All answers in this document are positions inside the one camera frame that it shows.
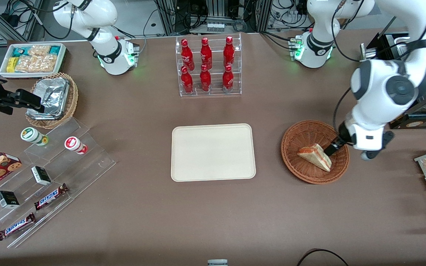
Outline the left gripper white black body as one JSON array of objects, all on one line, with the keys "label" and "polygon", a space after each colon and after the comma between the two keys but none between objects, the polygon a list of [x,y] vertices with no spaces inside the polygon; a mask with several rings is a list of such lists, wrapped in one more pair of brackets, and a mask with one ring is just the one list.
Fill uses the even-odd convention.
[{"label": "left gripper white black body", "polygon": [[357,150],[376,151],[386,147],[385,125],[372,125],[370,129],[357,122],[343,121],[340,124],[339,136]]}]

